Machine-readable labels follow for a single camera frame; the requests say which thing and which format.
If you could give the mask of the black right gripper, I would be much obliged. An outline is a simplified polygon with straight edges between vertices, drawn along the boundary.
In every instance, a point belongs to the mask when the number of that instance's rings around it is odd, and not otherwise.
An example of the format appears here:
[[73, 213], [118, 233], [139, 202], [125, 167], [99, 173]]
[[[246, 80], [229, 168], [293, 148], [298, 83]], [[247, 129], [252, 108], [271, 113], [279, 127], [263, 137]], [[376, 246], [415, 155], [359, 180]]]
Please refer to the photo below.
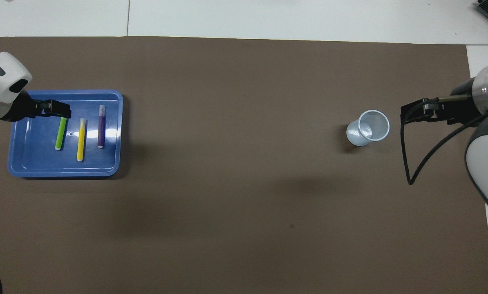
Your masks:
[[[472, 86], [475, 78], [471, 78], [456, 86], [450, 95], [469, 95], [470, 98], [456, 102], [444, 102], [435, 115], [440, 121], [446, 121], [448, 124], [461, 123], [466, 124], [472, 119], [479, 116], [479, 110], [476, 108], [472, 98]], [[414, 123], [427, 121], [434, 115], [434, 110], [430, 108], [432, 99], [419, 99], [404, 106], [401, 106], [400, 122]]]

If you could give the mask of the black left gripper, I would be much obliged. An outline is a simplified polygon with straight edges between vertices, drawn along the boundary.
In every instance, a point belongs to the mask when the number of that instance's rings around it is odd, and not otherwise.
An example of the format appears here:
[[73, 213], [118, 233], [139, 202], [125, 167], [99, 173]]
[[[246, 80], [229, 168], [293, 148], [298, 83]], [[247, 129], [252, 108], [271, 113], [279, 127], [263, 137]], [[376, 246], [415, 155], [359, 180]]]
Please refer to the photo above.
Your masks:
[[24, 118], [48, 117], [47, 109], [51, 108], [51, 116], [70, 119], [72, 110], [69, 104], [56, 100], [32, 99], [27, 91], [20, 91], [11, 104], [10, 110], [1, 118], [1, 121], [17, 122]]

